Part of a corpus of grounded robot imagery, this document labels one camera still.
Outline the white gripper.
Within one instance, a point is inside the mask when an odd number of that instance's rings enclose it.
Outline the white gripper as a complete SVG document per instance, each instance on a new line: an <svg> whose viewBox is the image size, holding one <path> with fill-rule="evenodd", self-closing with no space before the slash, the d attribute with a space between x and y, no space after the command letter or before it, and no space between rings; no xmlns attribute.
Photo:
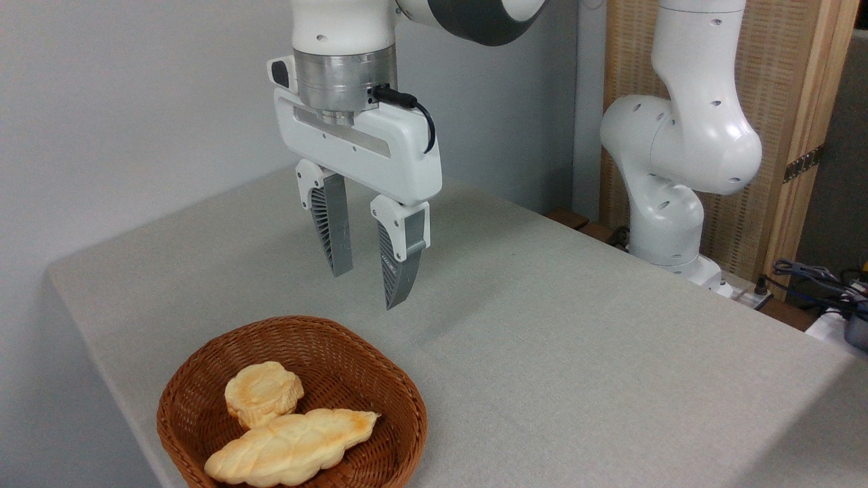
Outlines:
<svg viewBox="0 0 868 488"><path fill-rule="evenodd" d="M344 176L381 194L371 202L371 214L377 220L385 305L393 309L409 296L422 252L431 246L427 201L443 184L438 145L425 152L428 121L418 109L379 103L354 115L351 126L325 123L302 102L294 75L290 58L269 61L280 135L304 158L295 169L302 207L338 277L353 268Z"/></svg>

